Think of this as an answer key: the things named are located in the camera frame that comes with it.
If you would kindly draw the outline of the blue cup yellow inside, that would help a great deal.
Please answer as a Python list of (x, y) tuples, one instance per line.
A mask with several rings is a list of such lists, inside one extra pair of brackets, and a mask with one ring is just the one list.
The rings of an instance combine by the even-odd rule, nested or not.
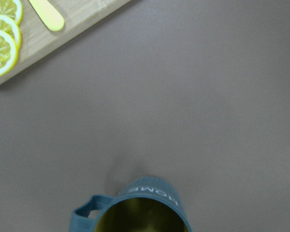
[(72, 212), (71, 232), (190, 232), (175, 189), (165, 180), (145, 176), (117, 196), (94, 195)]

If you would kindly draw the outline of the bamboo cutting board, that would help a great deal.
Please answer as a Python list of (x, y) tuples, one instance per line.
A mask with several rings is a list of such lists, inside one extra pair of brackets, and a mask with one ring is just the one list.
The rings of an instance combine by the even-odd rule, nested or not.
[(128, 0), (51, 0), (64, 18), (58, 32), (49, 30), (28, 0), (22, 0), (21, 46), (16, 65), (0, 77), (0, 85), (93, 26)]

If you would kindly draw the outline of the lemon slice front left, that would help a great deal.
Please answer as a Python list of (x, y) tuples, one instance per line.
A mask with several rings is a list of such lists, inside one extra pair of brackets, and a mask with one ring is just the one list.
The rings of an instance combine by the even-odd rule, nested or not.
[(18, 48), (14, 39), (0, 30), (0, 77), (15, 66), (17, 59)]

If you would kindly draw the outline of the lemon slice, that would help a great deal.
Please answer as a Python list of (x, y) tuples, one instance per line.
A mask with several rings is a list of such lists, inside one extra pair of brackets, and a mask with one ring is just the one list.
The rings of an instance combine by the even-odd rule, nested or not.
[(5, 15), (17, 25), (21, 24), (23, 18), (23, 6), (20, 0), (0, 0), (0, 15)]
[(13, 19), (0, 14), (0, 31), (9, 34), (14, 39), (17, 48), (20, 48), (22, 42), (21, 31)]
[(15, 66), (17, 59), (18, 48), (14, 39), (0, 30), (0, 77)]

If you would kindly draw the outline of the lemon slice back left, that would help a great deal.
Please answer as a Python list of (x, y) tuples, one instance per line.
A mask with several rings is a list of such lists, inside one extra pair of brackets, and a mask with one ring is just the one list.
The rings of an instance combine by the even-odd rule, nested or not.
[(21, 24), (23, 18), (23, 6), (20, 0), (0, 0), (0, 15), (5, 15), (17, 25)]

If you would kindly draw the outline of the lemon slice middle left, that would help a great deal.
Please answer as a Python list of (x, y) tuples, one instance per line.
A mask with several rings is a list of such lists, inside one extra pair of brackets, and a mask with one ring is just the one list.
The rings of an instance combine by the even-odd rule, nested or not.
[(9, 34), (14, 39), (17, 48), (20, 48), (22, 42), (21, 31), (13, 19), (0, 14), (0, 31)]

